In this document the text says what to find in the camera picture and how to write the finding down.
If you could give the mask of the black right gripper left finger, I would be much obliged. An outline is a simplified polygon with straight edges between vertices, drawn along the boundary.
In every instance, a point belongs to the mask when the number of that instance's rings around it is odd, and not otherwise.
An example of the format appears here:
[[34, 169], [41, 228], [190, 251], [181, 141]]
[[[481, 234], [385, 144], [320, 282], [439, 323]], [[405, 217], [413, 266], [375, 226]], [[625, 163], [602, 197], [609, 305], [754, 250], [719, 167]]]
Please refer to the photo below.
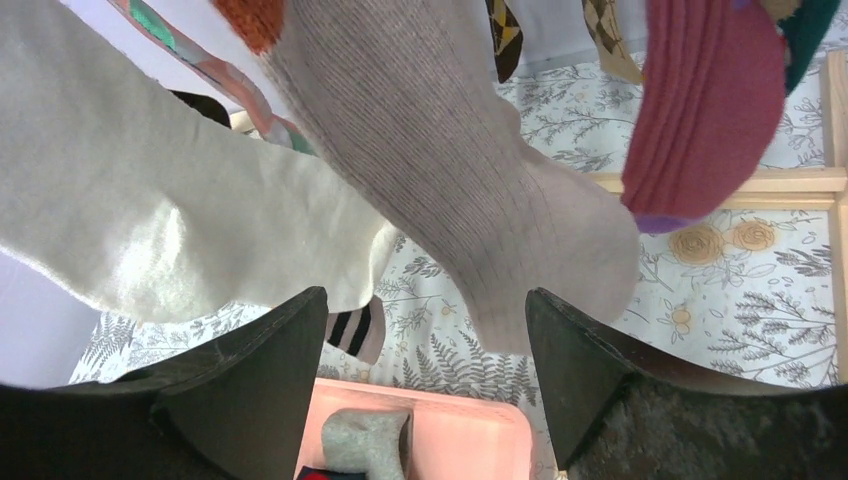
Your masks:
[[309, 287], [260, 318], [131, 371], [151, 386], [150, 421], [176, 442], [143, 479], [290, 479], [312, 397], [327, 295]]

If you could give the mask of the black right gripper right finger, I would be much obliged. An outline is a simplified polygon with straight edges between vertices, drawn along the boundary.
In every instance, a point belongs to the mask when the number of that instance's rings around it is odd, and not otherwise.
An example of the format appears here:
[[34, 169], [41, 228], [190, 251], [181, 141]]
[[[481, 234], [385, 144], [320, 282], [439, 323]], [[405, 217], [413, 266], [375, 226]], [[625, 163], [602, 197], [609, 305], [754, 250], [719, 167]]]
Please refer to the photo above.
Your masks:
[[696, 392], [772, 395], [780, 386], [725, 374], [668, 354], [599, 322], [551, 292], [528, 292], [526, 323], [557, 466], [567, 470], [635, 378]]

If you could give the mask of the grey sock with stripes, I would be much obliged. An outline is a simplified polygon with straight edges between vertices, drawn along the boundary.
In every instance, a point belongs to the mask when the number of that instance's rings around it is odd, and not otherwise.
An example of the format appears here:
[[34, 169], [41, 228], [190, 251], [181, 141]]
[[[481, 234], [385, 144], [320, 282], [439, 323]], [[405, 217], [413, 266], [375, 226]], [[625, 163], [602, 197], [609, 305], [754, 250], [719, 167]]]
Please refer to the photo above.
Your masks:
[[325, 467], [368, 479], [404, 480], [409, 475], [412, 413], [409, 410], [342, 409], [321, 431]]

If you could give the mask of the teal green sock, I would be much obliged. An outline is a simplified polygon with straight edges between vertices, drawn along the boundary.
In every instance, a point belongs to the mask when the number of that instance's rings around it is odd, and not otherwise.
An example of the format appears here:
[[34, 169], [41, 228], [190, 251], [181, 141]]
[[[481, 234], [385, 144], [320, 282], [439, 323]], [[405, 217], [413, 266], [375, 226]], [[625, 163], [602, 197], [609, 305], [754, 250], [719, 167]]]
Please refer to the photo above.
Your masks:
[[786, 96], [806, 74], [839, 6], [839, 0], [788, 1], [778, 14], [777, 27], [785, 46]]

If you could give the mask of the navy santa sock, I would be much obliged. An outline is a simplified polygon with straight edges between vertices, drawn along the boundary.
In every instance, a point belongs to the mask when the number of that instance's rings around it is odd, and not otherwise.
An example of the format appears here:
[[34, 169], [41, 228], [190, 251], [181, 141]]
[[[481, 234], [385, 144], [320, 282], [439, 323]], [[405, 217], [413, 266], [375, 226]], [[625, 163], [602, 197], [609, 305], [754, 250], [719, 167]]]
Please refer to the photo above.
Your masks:
[[303, 466], [296, 480], [367, 480], [364, 473], [342, 473]]

